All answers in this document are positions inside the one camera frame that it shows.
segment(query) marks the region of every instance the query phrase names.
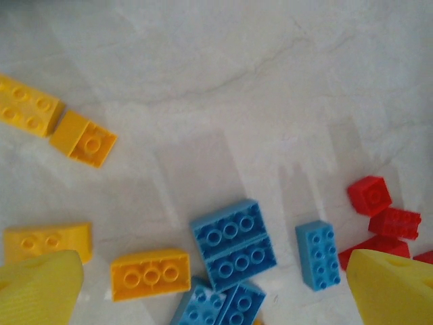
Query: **light blue lego brick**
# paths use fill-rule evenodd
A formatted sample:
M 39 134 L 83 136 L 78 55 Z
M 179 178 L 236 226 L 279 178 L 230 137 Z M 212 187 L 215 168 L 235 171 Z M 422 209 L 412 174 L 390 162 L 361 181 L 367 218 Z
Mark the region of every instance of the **light blue lego brick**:
M 268 236 L 205 262 L 210 283 L 220 293 L 277 265 Z
M 340 271 L 334 229 L 321 220 L 295 228 L 304 282 L 314 291 L 339 284 Z
M 251 282 L 230 288 L 215 325 L 252 325 L 266 293 Z
M 267 235 L 258 202 L 243 200 L 190 223 L 204 260 Z
M 170 325 L 215 325 L 225 299 L 225 293 L 214 292 L 207 282 L 193 276 L 191 290 L 183 294 Z

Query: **lego brick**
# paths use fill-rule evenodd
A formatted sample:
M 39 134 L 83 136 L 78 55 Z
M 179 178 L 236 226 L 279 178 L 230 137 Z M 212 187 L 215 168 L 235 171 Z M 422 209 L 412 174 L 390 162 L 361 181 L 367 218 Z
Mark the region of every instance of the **lego brick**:
M 376 235 L 373 238 L 370 238 L 338 254 L 342 269 L 345 270 L 347 268 L 350 256 L 355 249 L 370 249 L 372 251 L 388 253 L 401 257 L 411 257 L 411 254 L 409 252 L 409 246 L 406 242 L 403 242 L 402 240 L 398 240 L 396 238 Z
M 0 324 L 69 324 L 83 280 L 75 251 L 0 267 Z
M 416 261 L 433 264 L 433 251 L 417 255 L 413 259 Z
M 266 293 L 251 282 L 230 288 L 215 325 L 252 325 Z
M 30 259 L 46 253 L 74 250 L 81 261 L 92 258 L 90 222 L 37 227 L 9 227 L 4 230 L 5 263 Z
M 184 293 L 170 325 L 216 325 L 226 294 L 214 292 L 208 283 L 193 276 L 191 290 Z
M 295 227 L 304 283 L 314 291 L 339 284 L 334 229 L 321 220 Z
M 347 189 L 348 196 L 357 213 L 374 217 L 392 204 L 383 177 L 367 176 Z
M 356 250 L 347 281 L 365 325 L 433 325 L 433 265 Z
M 111 282 L 113 301 L 188 291 L 189 255 L 163 249 L 122 256 L 111 264 Z
M 117 135 L 69 110 L 49 143 L 71 159 L 100 168 L 116 139 Z
M 65 104 L 0 74 L 0 121 L 38 137 L 51 135 Z
M 192 221 L 190 226 L 205 260 L 267 235 L 255 200 L 243 200 Z
M 386 208 L 370 219 L 368 230 L 375 234 L 415 240 L 421 214 L 395 208 Z
M 277 265 L 268 236 L 219 256 L 205 261 L 210 283 L 218 293 Z

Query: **marble floor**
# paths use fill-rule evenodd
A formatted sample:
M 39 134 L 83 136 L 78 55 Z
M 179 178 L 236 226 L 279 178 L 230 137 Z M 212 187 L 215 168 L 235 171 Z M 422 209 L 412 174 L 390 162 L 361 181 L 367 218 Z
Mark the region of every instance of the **marble floor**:
M 367 239 L 345 188 L 373 173 L 423 214 L 433 249 L 430 0 L 3 0 L 0 70 L 119 135 L 102 169 L 0 125 L 0 229 L 93 222 L 71 324 L 166 325 L 181 295 L 111 302 L 110 262 L 176 246 L 188 221 L 260 202 L 278 266 L 254 278 L 267 325 L 361 325 L 342 277 L 302 283 L 294 226 Z

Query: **upside-down lego brick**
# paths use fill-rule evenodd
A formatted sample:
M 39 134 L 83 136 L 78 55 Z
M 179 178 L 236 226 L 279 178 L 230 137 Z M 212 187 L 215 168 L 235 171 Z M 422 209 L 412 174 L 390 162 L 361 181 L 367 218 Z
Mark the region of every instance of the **upside-down lego brick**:
M 122 256 L 111 264 L 111 285 L 113 301 L 188 291 L 189 255 L 172 248 Z
M 9 227 L 3 232 L 5 263 L 30 259 L 46 253 L 74 250 L 81 261 L 92 258 L 90 222 L 34 227 Z
M 54 131 L 65 104 L 0 74 L 0 121 L 39 137 Z
M 71 159 L 100 168 L 116 139 L 117 135 L 69 110 L 49 143 Z
M 347 282 L 365 325 L 433 325 L 433 265 L 370 250 L 353 252 Z
M 416 261 L 433 264 L 433 251 L 417 255 L 413 259 Z
M 0 324 L 69 324 L 83 280 L 83 265 L 75 251 L 0 267 Z
M 191 290 L 183 294 L 170 325 L 216 325 L 225 299 L 225 293 L 214 292 L 203 279 L 193 276 Z
M 347 193 L 357 213 L 368 217 L 374 217 L 392 204 L 383 177 L 360 179 L 348 187 Z
M 190 226 L 217 292 L 277 265 L 255 200 L 242 200 L 192 221 Z
M 295 227 L 302 277 L 314 291 L 339 284 L 334 229 L 321 220 Z
M 415 240 L 418 238 L 418 226 L 420 223 L 420 213 L 386 208 L 370 219 L 368 230 L 383 236 Z
M 226 293 L 227 298 L 215 325 L 252 325 L 266 293 L 249 281 L 230 288 Z
M 342 269 L 345 270 L 347 268 L 350 256 L 355 249 L 369 249 L 372 251 L 388 253 L 406 258 L 411 257 L 411 253 L 409 252 L 409 246 L 406 242 L 403 242 L 402 240 L 398 240 L 396 238 L 376 235 L 338 254 Z

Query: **yellow lego brick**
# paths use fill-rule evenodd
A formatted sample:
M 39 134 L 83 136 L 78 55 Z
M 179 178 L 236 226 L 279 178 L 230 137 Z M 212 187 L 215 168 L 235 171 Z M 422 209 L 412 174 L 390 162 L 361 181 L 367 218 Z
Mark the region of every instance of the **yellow lego brick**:
M 0 324 L 67 325 L 83 278 L 74 251 L 0 267 Z
M 0 74 L 0 121 L 47 137 L 53 133 L 64 107 L 58 98 Z
M 164 249 L 122 256 L 111 264 L 111 285 L 113 301 L 188 291 L 189 255 Z
M 6 264 L 68 249 L 77 251 L 83 263 L 87 263 L 92 258 L 90 222 L 41 227 L 10 227 L 3 233 L 3 243 Z
M 67 157 L 100 168 L 116 139 L 117 135 L 69 110 L 49 143 Z
M 433 325 L 433 265 L 361 249 L 346 275 L 365 325 Z

